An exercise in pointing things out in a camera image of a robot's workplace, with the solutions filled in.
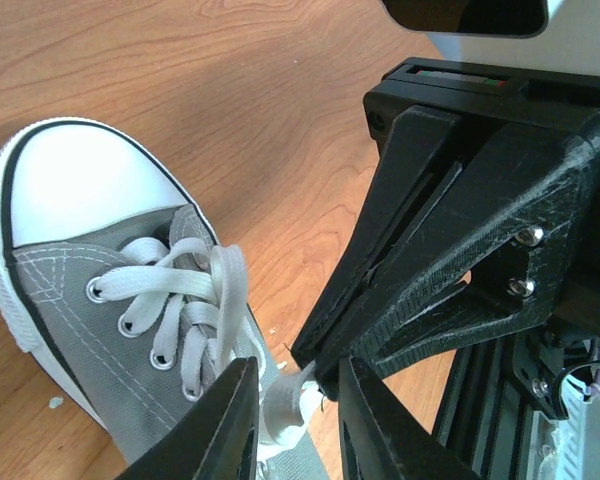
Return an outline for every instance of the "metal screw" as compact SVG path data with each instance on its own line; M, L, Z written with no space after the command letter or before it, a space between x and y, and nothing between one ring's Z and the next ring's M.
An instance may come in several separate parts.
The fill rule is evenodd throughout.
M533 295L536 290L536 282L531 279L511 278L507 284L507 291L510 295L527 298Z
M521 232L518 232L514 238L522 245L535 247L544 238L544 230L538 226L525 228Z
M541 378L534 378L531 381L531 390L533 390L533 394L538 398L546 397L550 393L549 384Z

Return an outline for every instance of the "shoe sole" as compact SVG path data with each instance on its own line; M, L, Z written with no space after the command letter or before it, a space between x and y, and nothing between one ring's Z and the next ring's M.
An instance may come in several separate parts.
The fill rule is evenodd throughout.
M28 136L28 134L35 129L43 127L44 125L59 123L59 122L86 122L95 126L104 127L108 130L116 132L118 135L130 141L132 144L139 146L145 153L149 155L151 160L160 168L160 170L180 189L185 198L196 208L200 218L206 224L209 232L211 233L214 240L217 242L217 236L211 227L209 221L206 219L200 207L191 198L187 191L180 185L180 183L169 173L169 171L162 165L151 153L136 140L129 137L128 135L116 130L115 128L106 125L101 122L89 120L79 117L58 117L43 120L25 127L16 133L9 141L0 149L0 312L4 318L11 335L15 339L18 347L25 352L31 353L40 366L47 372L47 374L67 392L71 398L73 398L78 405L80 405L89 415L93 417L103 428L106 426L95 412L88 399L82 393L80 387L73 381L71 376L62 367L60 362L57 360L55 355L51 352L51 349L46 344L42 337L42 334L38 330L35 321L31 317L29 310L22 303L16 288L14 287L9 274L9 269L6 265L4 255L4 238L2 231L2 193L4 185L4 174L8 160L13 150L19 145L20 141Z

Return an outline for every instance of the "sneaker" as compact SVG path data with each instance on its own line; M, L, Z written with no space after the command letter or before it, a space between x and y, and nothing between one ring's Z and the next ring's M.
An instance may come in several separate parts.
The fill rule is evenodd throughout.
M319 402L311 372L280 376L247 305L242 252L219 245L191 196L124 133L50 119L1 149L0 311L128 462L233 358L255 356L269 391L258 460L271 478L327 478L304 435ZM300 391L313 393L302 409Z

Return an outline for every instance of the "wooden floor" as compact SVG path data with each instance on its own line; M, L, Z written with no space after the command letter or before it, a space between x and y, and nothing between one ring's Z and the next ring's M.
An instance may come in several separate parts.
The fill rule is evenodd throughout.
M245 250L251 305L292 368L286 345L347 244L378 160L362 95L408 56L436 53L379 0L1 0L0 146L59 115L143 142L223 242ZM427 428L451 359L388 380ZM0 318L0 479L113 478L124 463L109 436L66 396L51 409L55 396ZM341 478L334 405L311 435Z

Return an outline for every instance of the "white rubber toe cap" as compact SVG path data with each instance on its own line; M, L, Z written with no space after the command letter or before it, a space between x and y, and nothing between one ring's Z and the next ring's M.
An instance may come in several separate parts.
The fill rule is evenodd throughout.
M50 122L18 153L11 188L14 247L58 241L189 203L141 146L96 122Z

